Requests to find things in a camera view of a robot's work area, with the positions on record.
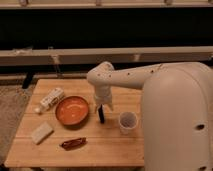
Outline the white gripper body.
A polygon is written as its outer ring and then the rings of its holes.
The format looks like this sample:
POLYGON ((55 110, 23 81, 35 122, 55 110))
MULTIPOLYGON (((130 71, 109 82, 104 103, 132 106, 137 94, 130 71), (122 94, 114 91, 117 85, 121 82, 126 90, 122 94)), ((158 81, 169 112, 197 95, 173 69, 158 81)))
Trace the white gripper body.
POLYGON ((102 105, 107 105, 110 110, 113 110, 112 93, 110 87, 95 87, 94 100, 96 109, 99 109, 102 105))

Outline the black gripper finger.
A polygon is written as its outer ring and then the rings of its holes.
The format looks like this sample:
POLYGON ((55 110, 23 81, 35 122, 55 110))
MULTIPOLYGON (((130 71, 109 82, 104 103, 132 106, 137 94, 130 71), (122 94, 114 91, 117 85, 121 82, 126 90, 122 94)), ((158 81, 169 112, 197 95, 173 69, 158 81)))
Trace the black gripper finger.
POLYGON ((98 115, 99 115, 100 123, 104 124, 105 123, 105 117, 104 117, 104 110, 103 110, 102 105, 98 108, 98 115))

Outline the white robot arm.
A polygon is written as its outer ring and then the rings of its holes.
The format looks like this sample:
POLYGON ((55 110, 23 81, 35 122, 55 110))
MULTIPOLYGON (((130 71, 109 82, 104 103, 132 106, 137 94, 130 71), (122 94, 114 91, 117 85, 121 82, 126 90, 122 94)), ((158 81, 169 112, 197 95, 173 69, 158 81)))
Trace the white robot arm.
POLYGON ((87 81, 97 106, 112 104, 113 86, 142 92, 145 171, 211 171, 213 69, 181 62, 116 70, 103 62, 87 73, 87 81))

